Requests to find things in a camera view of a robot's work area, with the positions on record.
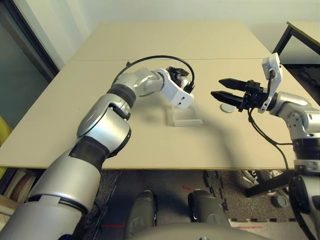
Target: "cable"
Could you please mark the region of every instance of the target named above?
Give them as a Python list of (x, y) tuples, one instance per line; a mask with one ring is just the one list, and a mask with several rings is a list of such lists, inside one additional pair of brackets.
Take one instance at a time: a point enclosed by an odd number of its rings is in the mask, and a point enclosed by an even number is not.
[(173, 59), (173, 60), (177, 60), (183, 64), (185, 64), (190, 72), (191, 72), (191, 75), (192, 75), (192, 79), (191, 79), (191, 85), (193, 85), (195, 83), (195, 72), (194, 70), (192, 69), (192, 67), (189, 65), (189, 63), (187, 63), (185, 60), (179, 58), (179, 57), (176, 57), (176, 56), (169, 56), (169, 55), (154, 55), (154, 56), (147, 56), (147, 57), (144, 57), (144, 58), (141, 58), (139, 60), (136, 60), (134, 62), (131, 62), (131, 63), (127, 63), (127, 65), (125, 66), (125, 68), (123, 68), (118, 74), (117, 76), (114, 78), (113, 82), (112, 82), (112, 85), (117, 81), (118, 77), (123, 74), (127, 69), (131, 68), (133, 65), (136, 65), (138, 63), (141, 63), (143, 61), (146, 61), (146, 60), (149, 60), (149, 59)]
[(269, 80), (268, 80), (268, 86), (267, 86), (267, 92), (266, 92), (266, 98), (265, 98), (265, 101), (268, 100), (268, 97), (270, 95), (270, 91), (271, 91), (271, 81), (273, 79), (274, 75), (272, 73), (270, 73), (269, 75)]
[(288, 184), (288, 187), (289, 187), (288, 195), (289, 195), (290, 205), (291, 205), (294, 217), (295, 217), (297, 223), (299, 224), (300, 228), (303, 230), (306, 237), (309, 240), (316, 240), (315, 236), (312, 234), (308, 225), (306, 224), (306, 221), (302, 217), (301, 213), (298, 211), (298, 206), (297, 206), (296, 202), (293, 200), (293, 199), (295, 199), (295, 196), (293, 195), (294, 191), (292, 189), (292, 178), (294, 178), (297, 174), (299, 174), (299, 173), (296, 171), (293, 172), (293, 174), (289, 180), (289, 184)]
[(248, 112), (248, 120), (251, 123), (252, 127), (254, 128), (254, 130), (256, 130), (265, 140), (267, 140), (270, 144), (272, 144), (276, 149), (278, 149), (278, 151), (281, 153), (283, 160), (284, 160), (284, 164), (285, 164), (285, 169), (287, 171), (289, 171), (289, 166), (288, 166), (288, 162), (287, 162), (287, 158), (286, 155), (284, 154), (284, 152), (277, 146), (277, 145), (292, 145), (292, 143), (278, 143), (274, 140), (272, 140), (269, 136), (267, 136), (256, 124), (254, 118), (252, 117), (252, 112), (253, 112), (254, 108), (251, 108), (251, 110), (247, 110)]

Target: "silver robotic arm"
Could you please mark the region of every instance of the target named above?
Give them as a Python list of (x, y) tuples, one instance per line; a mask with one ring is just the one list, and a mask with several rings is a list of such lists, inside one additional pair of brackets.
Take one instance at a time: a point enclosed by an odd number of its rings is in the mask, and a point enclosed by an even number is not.
[(244, 91), (244, 96), (225, 91), (213, 91), (211, 95), (221, 102), (236, 106), (240, 112), (245, 109), (249, 113), (250, 109), (258, 108), (259, 113), (269, 111), (285, 121), (296, 155), (295, 172), (289, 181), (290, 203), (308, 238), (315, 239), (300, 213), (310, 216), (317, 238), (320, 239), (320, 110), (313, 108), (301, 96), (276, 93), (282, 80), (282, 66), (277, 53), (264, 59), (262, 68), (269, 80), (268, 88), (260, 87), (260, 83), (253, 80), (244, 82), (227, 78), (219, 82), (227, 88)]
[(81, 217), (90, 212), (100, 183), (103, 162), (127, 144), (127, 120), (139, 96), (160, 92), (171, 103), (187, 108), (193, 95), (183, 69), (146, 68), (124, 73), (83, 118), (77, 141), (44, 172), (0, 232), (4, 240), (62, 240), (71, 236)]

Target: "floor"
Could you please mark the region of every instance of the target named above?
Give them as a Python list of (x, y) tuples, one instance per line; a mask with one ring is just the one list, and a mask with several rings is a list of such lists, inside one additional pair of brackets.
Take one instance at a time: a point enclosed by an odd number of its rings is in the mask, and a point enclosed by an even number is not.
[(320, 106), (320, 64), (284, 66)]
[[(210, 185), (215, 185), (216, 171), (209, 172), (213, 180), (209, 179)], [(151, 190), (155, 195), (158, 203), (157, 226), (190, 222), (188, 209), (188, 194), (195, 189), (204, 189), (208, 192), (208, 184), (205, 181), (205, 172), (201, 170), (124, 170), (117, 180), (117, 187), (107, 203), (107, 211), (104, 218), (99, 223), (99, 229), (96, 239), (99, 240), (122, 240), (124, 227), (129, 215), (131, 205), (135, 196), (145, 190)], [(223, 179), (223, 193), (226, 190), (230, 192), (239, 192), (237, 189), (230, 190), (231, 184), (226, 179), (239, 181), (237, 177), (231, 177), (229, 171), (218, 171), (219, 185), (215, 185), (215, 192), (218, 198), (220, 178)], [(283, 219), (284, 209), (278, 209), (271, 204), (270, 196), (263, 195), (259, 199), (250, 198), (250, 203), (239, 206), (242, 199), (247, 199), (243, 194), (235, 194), (236, 197), (227, 198), (229, 211), (225, 214), (230, 218), (230, 224), (234, 228), (250, 231), (258, 235), (272, 238), (274, 240), (306, 240), (303, 231), (298, 224), (288, 219)], [(242, 210), (233, 211), (232, 208), (239, 207)], [(251, 209), (250, 217), (242, 218), (242, 213), (249, 212), (246, 208)], [(281, 222), (274, 222), (279, 217)]]

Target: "table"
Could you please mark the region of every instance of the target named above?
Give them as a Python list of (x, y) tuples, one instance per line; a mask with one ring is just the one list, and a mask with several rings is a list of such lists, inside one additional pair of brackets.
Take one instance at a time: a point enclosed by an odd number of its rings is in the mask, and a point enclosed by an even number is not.
[(280, 55), (291, 36), (294, 36), (320, 55), (319, 22), (288, 21), (287, 24), (288, 27), (272, 53), (278, 53)]
[[(139, 98), (129, 120), (131, 140), (117, 156), (105, 161), (104, 169), (284, 168), (280, 153), (252, 129), (245, 112), (224, 113), (220, 102), (210, 95), (210, 91), (226, 90), (218, 83), (223, 78), (254, 79), (267, 85), (261, 62), (270, 53), (235, 21), (101, 24), (1, 146), (0, 166), (47, 168), (74, 143), (80, 121), (127, 61), (153, 54), (185, 58), (194, 68), (193, 94), (203, 125), (173, 127), (171, 106), (161, 95)], [(158, 59), (140, 63), (131, 71), (169, 65), (185, 67), (174, 60)], [(301, 95), (316, 106), (283, 70), (279, 91)], [(290, 140), (282, 119), (256, 112), (254, 117), (270, 137), (278, 142)], [(292, 148), (281, 148), (292, 168)]]
[(118, 22), (101, 23), (72, 59), (136, 60), (151, 55), (252, 59), (269, 54), (238, 21)]
[[(194, 96), (202, 116), (199, 127), (173, 127), (171, 106), (158, 93), (138, 98), (129, 124), (127, 146), (103, 164), (104, 169), (283, 169), (280, 153), (248, 123), (245, 112), (224, 113), (210, 91), (223, 90), (219, 79), (254, 79), (267, 85), (262, 59), (189, 60), (196, 79)], [(74, 60), (23, 117), (0, 149), (0, 165), (46, 168), (76, 140), (81, 119), (110, 87), (126, 61)], [(165, 68), (174, 60), (150, 60), (150, 69)], [(279, 91), (299, 94), (315, 101), (284, 69)], [(278, 142), (290, 141), (285, 122), (267, 113), (254, 113), (267, 134)], [(291, 146), (281, 147), (293, 167)]]

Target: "gray carpet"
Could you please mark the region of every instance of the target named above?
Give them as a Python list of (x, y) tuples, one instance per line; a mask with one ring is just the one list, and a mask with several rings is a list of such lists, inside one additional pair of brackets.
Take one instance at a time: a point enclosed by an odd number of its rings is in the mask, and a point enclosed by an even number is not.
[(111, 195), (117, 187), (117, 179), (121, 175), (120, 170), (103, 170), (99, 190), (95, 199), (95, 204), (91, 212), (85, 216), (76, 229), (75, 239), (94, 240), (100, 233), (100, 223), (107, 212)]
[(101, 222), (100, 240), (123, 239), (124, 226), (138, 193), (151, 190), (156, 195), (156, 225), (190, 222), (188, 194), (195, 189), (209, 190), (198, 170), (124, 170), (108, 202)]
[(320, 105), (320, 65), (286, 64), (285, 68)]
[(209, 188), (220, 200), (228, 219), (236, 222), (287, 222), (295, 219), (291, 207), (277, 208), (271, 197), (262, 194), (247, 198), (244, 191), (253, 185), (245, 181), (241, 171), (207, 171)]

